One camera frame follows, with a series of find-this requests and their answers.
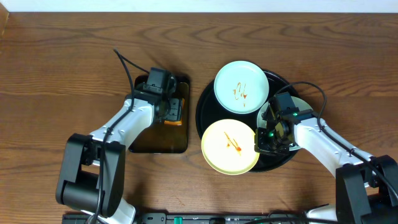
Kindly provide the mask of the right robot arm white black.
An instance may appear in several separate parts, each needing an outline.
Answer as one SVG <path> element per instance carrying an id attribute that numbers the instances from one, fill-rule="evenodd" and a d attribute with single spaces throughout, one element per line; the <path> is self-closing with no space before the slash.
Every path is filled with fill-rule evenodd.
<path id="1" fill-rule="evenodd" d="M 283 111 L 256 130 L 254 150 L 278 155 L 295 144 L 334 176 L 336 202 L 306 212 L 307 223 L 397 223 L 397 162 L 350 144 L 312 110 Z"/>

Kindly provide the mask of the yellow plate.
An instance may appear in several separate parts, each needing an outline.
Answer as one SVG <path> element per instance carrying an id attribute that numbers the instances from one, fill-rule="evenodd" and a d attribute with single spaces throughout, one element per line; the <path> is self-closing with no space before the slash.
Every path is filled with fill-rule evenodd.
<path id="1" fill-rule="evenodd" d="M 206 128 L 201 138 L 203 157 L 222 174 L 244 174 L 259 160 L 259 153 L 254 150 L 254 136 L 254 131 L 241 121 L 216 121 Z"/>

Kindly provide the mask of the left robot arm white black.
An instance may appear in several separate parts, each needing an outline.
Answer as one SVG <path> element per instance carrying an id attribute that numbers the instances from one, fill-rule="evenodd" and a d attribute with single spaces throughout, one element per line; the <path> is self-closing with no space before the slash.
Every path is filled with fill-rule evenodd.
<path id="1" fill-rule="evenodd" d="M 189 88 L 188 82 L 170 89 L 140 83 L 106 124 L 69 137 L 55 198 L 84 215 L 64 222 L 133 223 L 136 209 L 123 198 L 126 154 L 187 149 Z"/>

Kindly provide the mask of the orange green scrub sponge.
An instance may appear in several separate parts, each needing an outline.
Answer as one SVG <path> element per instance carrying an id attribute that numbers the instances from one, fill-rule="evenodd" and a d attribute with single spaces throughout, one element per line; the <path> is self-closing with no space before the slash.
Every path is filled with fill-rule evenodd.
<path id="1" fill-rule="evenodd" d="M 171 98 L 168 101 L 166 115 L 163 117 L 164 124 L 181 126 L 182 114 L 185 100 L 182 98 Z"/>

